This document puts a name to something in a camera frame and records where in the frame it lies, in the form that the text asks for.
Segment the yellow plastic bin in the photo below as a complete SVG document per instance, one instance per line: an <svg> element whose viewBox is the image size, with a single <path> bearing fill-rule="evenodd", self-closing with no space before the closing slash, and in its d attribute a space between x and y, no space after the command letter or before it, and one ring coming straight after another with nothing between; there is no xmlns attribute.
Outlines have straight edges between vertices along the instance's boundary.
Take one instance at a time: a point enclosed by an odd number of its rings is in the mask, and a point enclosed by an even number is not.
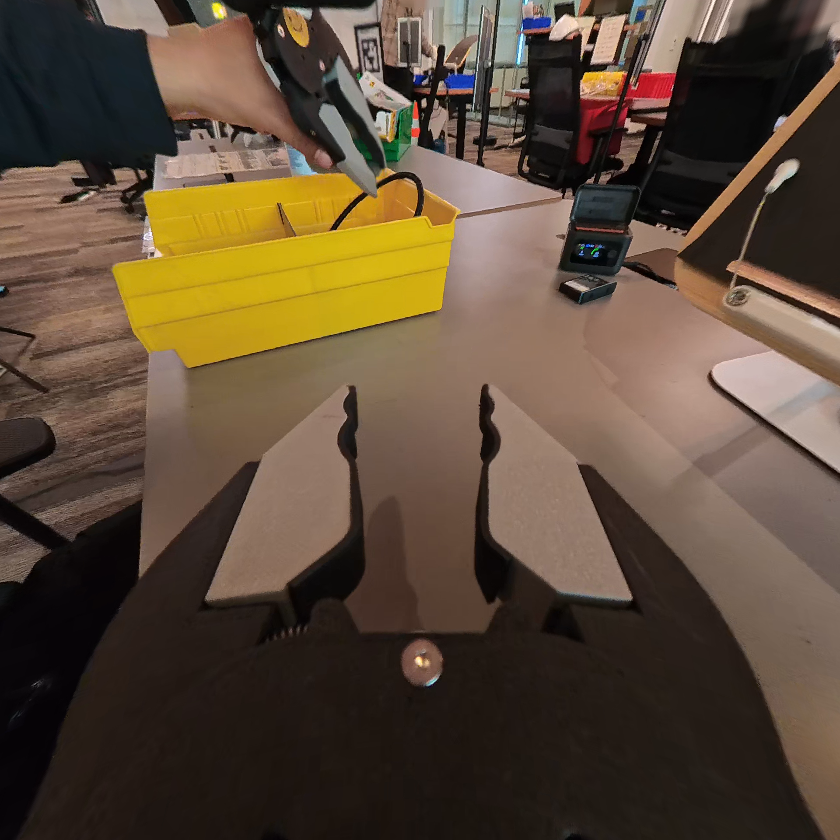
<svg viewBox="0 0 840 840"><path fill-rule="evenodd" d="M437 312L459 210L414 173L153 191L157 256L112 273L150 353L188 369Z"/></svg>

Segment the person's left forearm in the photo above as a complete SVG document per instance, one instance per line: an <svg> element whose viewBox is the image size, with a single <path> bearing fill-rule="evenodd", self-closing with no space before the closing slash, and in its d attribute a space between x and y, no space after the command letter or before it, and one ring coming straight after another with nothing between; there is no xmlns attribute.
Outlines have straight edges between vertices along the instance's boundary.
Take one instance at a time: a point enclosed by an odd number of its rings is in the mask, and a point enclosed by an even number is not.
<svg viewBox="0 0 840 840"><path fill-rule="evenodd" d="M2 170L176 153L147 35L68 3L1 3Z"/></svg>

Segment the printed tag sign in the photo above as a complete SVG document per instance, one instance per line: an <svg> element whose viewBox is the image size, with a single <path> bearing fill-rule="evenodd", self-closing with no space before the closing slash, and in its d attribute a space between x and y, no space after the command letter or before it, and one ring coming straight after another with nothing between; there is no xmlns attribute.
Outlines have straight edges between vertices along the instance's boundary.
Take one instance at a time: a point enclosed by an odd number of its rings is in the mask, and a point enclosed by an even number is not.
<svg viewBox="0 0 840 840"><path fill-rule="evenodd" d="M380 23L357 24L353 27L353 33L360 73L383 81L384 49Z"/></svg>

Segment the grey printed cardboard box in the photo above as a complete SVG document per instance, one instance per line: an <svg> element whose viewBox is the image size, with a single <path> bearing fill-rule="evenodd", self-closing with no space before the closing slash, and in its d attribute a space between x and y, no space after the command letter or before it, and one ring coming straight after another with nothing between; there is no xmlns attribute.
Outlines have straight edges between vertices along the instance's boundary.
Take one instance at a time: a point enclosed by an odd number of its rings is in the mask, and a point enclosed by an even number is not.
<svg viewBox="0 0 840 840"><path fill-rule="evenodd" d="M191 186L257 182L291 176L287 151L282 148L250 150L211 142L197 150L155 158L153 189L167 191Z"/></svg>

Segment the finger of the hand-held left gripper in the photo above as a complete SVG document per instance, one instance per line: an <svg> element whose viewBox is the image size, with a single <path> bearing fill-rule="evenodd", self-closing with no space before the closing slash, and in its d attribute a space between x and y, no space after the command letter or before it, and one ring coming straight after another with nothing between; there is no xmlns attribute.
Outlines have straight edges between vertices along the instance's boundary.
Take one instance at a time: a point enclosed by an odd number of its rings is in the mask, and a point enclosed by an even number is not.
<svg viewBox="0 0 840 840"><path fill-rule="evenodd" d="M368 101L343 60L335 60L326 72L326 93L332 108L327 112L326 125L332 138L340 150L343 145L354 143L378 178L385 168L382 142Z"/></svg>
<svg viewBox="0 0 840 840"><path fill-rule="evenodd" d="M378 193L377 174L370 168L369 161L358 150L354 143L341 147L343 158L336 162L338 170L349 177L362 193L376 197Z"/></svg>

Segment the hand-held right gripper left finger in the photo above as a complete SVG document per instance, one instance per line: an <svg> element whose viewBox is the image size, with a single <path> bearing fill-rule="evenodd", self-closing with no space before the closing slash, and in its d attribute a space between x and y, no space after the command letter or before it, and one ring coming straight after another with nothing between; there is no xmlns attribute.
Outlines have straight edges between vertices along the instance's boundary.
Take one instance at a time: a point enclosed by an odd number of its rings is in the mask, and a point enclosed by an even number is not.
<svg viewBox="0 0 840 840"><path fill-rule="evenodd" d="M261 457L206 592L213 608L270 606L308 624L364 574L357 393L344 385Z"/></svg>

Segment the person's left hand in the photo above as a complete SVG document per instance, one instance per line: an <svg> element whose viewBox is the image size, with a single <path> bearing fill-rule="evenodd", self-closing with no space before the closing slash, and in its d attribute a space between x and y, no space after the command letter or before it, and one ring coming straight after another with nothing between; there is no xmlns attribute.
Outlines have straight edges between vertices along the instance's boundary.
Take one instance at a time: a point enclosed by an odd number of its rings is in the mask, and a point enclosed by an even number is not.
<svg viewBox="0 0 840 840"><path fill-rule="evenodd" d="M247 17L207 28L174 28L148 36L150 62L170 117L195 114L276 136L302 153L313 168L333 160L295 124L287 102L263 66Z"/></svg>

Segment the black office chair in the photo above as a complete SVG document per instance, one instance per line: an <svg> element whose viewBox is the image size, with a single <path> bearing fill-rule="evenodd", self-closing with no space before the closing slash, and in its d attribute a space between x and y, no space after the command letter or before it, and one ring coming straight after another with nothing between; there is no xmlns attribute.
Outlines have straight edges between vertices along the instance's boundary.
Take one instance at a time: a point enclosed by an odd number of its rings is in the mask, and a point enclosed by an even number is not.
<svg viewBox="0 0 840 840"><path fill-rule="evenodd" d="M37 464L54 453L56 438L39 417L4 419L1 422L1 479ZM48 550L58 550L69 540L56 530L1 496L1 522Z"/></svg>
<svg viewBox="0 0 840 840"><path fill-rule="evenodd" d="M518 174L564 193L590 181L597 166L620 169L628 106L581 96L581 33L536 38L528 52L528 106Z"/></svg>
<svg viewBox="0 0 840 840"><path fill-rule="evenodd" d="M687 40L635 218L687 231L833 67L830 41L746 50Z"/></svg>

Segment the black charger with display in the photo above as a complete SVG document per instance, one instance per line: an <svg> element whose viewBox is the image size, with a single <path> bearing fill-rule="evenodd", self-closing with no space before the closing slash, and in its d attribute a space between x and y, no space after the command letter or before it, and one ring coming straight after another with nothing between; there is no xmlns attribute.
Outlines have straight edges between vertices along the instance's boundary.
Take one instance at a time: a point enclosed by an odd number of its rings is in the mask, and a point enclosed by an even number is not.
<svg viewBox="0 0 840 840"><path fill-rule="evenodd" d="M574 194L559 268L614 277L633 239L640 196L636 185L582 184Z"/></svg>

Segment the green cardboard box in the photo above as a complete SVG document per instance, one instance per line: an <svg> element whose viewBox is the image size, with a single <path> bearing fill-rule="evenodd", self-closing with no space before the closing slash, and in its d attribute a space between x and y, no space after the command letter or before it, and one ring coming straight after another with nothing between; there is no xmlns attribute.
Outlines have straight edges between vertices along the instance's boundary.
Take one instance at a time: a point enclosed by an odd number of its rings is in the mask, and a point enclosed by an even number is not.
<svg viewBox="0 0 840 840"><path fill-rule="evenodd" d="M396 163L413 143L414 105L406 108L377 108L374 125L387 163Z"/></svg>

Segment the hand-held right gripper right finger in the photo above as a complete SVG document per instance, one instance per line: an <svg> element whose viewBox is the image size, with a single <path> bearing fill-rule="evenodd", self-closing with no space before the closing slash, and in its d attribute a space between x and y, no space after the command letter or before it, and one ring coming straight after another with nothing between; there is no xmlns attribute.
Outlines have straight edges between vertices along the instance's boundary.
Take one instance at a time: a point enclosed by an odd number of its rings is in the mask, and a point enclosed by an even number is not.
<svg viewBox="0 0 840 840"><path fill-rule="evenodd" d="M566 606L632 607L578 459L491 384L479 430L474 570L484 600L517 603L539 623Z"/></svg>

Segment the small black battery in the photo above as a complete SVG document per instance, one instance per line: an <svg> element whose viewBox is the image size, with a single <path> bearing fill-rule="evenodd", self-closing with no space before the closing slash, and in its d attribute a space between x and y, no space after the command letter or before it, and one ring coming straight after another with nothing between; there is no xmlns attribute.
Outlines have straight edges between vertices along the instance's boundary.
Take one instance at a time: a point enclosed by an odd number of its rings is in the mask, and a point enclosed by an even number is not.
<svg viewBox="0 0 840 840"><path fill-rule="evenodd" d="M603 276L580 275L562 281L559 293L576 305L609 298L617 286L616 279Z"/></svg>

